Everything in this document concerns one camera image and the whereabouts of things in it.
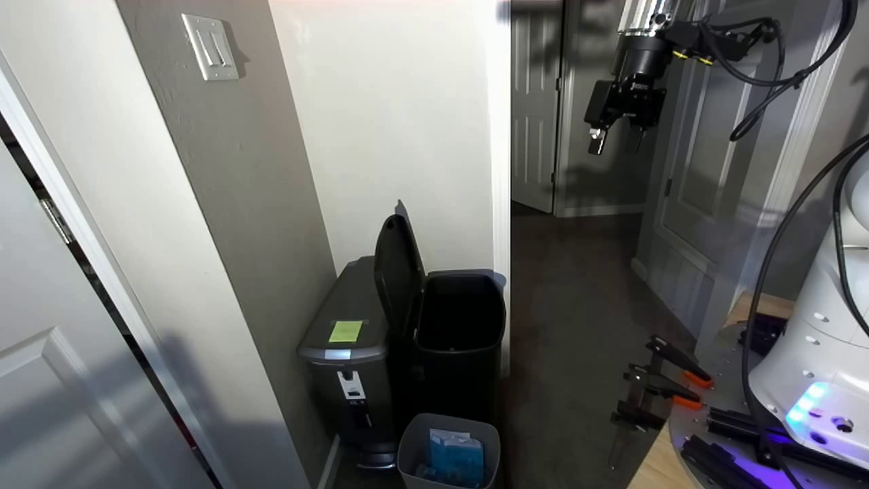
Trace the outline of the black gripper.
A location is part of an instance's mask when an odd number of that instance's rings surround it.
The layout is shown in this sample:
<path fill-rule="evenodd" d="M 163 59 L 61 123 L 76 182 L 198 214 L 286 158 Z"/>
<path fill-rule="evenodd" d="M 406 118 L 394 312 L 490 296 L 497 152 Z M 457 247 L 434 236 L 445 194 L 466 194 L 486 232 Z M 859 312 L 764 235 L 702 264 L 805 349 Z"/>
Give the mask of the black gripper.
<path fill-rule="evenodd" d="M 656 129 L 662 111 L 665 92 L 648 85 L 607 81 L 592 89 L 584 119 L 591 129 L 591 156 L 604 152 L 607 131 L 629 118 L 637 129 Z"/>

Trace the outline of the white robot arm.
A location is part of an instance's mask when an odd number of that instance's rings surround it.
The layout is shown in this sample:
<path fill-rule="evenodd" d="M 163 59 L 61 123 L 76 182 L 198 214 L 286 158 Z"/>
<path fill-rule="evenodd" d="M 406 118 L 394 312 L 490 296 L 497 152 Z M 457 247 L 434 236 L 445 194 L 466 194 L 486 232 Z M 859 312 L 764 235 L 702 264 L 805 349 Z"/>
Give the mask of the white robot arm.
<path fill-rule="evenodd" d="M 827 48 L 805 67 L 783 74 L 786 40 L 774 17 L 687 20 L 679 4 L 624 0 L 614 77 L 596 85 L 588 107 L 592 156 L 604 152 L 620 119 L 642 131 L 657 124 L 665 100 L 660 80 L 675 59 L 698 59 L 766 89 L 764 100 L 729 134 L 739 142 L 783 92 L 801 89 L 859 25 L 859 0 L 839 0 Z M 749 372 L 748 388 L 797 442 L 863 464 L 869 457 L 866 142 L 846 148 L 805 194 L 813 194 L 829 172 L 836 175 L 829 235 L 794 304 L 789 331 Z"/>

